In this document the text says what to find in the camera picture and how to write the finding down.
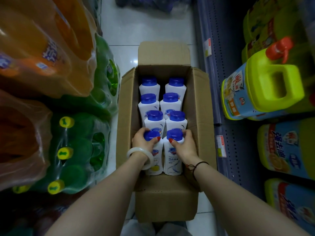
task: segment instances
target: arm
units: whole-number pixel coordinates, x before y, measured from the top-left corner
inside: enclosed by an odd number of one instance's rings
[[[185,164],[195,166],[202,161],[197,156],[190,130],[186,131],[182,145],[173,139],[170,142]],[[309,235],[290,219],[209,165],[199,164],[194,175],[230,236]]]
[[[147,130],[141,128],[132,139],[132,145],[152,152],[160,139],[147,142],[143,138]],[[143,153],[133,153],[121,167],[70,206],[46,236],[120,235],[132,191],[147,160]]]

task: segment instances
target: white tiled floor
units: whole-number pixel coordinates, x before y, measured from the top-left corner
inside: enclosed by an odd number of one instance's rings
[[[123,76],[138,64],[138,46],[142,41],[177,40],[189,45],[191,65],[199,67],[192,10],[174,17],[157,10],[118,8],[114,0],[102,0],[101,28],[114,54],[115,62]],[[118,116],[111,122],[111,136],[107,175],[116,169],[116,135]],[[133,193],[126,219],[135,210]],[[199,193],[195,219],[187,221],[187,229],[193,236],[216,235],[216,219],[213,207],[204,193]]]

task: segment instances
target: blue bottle cap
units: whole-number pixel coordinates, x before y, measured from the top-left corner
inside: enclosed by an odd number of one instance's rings
[[[176,141],[180,141],[183,139],[183,132],[179,129],[172,129],[167,131],[166,133],[166,139],[173,138]]]
[[[169,119],[171,121],[180,122],[185,120],[185,113],[182,111],[172,111],[169,113]]]
[[[157,110],[151,110],[147,112],[148,120],[150,121],[159,121],[163,119],[163,113]]]
[[[157,98],[155,94],[153,93],[146,93],[141,95],[141,103],[143,104],[149,104],[149,103],[155,103],[157,101]]]
[[[184,78],[169,78],[169,85],[171,86],[184,86]]]
[[[155,86],[157,84],[157,79],[154,76],[146,76],[142,78],[143,86]]]
[[[160,133],[158,131],[146,131],[143,134],[143,137],[147,142],[159,136],[160,136]]]
[[[176,93],[165,93],[163,94],[163,101],[167,103],[178,102],[178,94]]]

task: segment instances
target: black string bracelet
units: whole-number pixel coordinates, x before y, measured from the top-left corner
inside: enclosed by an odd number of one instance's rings
[[[188,170],[191,170],[191,169],[189,169],[189,167],[193,167],[193,169],[192,169],[192,176],[194,177],[195,181],[197,181],[197,179],[195,178],[195,170],[196,170],[197,166],[198,166],[199,164],[201,164],[201,163],[206,163],[206,164],[209,165],[209,163],[207,163],[206,161],[198,162],[195,166],[194,166],[194,165],[186,165],[186,167],[187,167]]]

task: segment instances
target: hand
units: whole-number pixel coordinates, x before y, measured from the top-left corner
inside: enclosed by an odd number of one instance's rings
[[[196,144],[192,138],[190,130],[183,130],[185,141],[183,144],[179,144],[174,139],[168,139],[173,147],[176,148],[176,153],[182,162],[186,165],[196,165],[201,159],[197,155]]]
[[[147,127],[140,128],[139,131],[135,134],[135,136],[132,139],[132,147],[141,147],[144,150],[147,150],[149,152],[153,151],[153,146],[160,141],[161,137],[153,138],[151,141],[147,142],[143,134],[146,131],[150,131]]]

